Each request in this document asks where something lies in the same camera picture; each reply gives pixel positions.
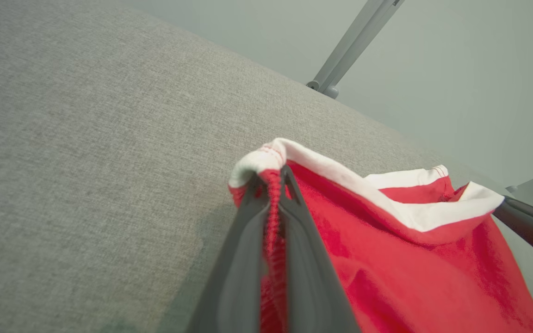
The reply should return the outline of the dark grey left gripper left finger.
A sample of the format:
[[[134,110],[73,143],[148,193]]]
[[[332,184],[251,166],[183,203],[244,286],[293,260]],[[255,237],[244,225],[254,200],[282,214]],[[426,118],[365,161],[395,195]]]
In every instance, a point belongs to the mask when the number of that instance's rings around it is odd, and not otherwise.
[[[258,333],[267,185],[253,175],[203,289],[188,333]]]

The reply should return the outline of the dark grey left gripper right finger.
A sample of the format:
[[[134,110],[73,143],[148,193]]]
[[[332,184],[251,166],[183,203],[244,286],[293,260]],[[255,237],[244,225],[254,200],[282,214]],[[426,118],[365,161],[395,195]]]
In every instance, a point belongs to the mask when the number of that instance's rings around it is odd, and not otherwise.
[[[359,333],[348,297],[288,165],[281,169],[290,333]]]

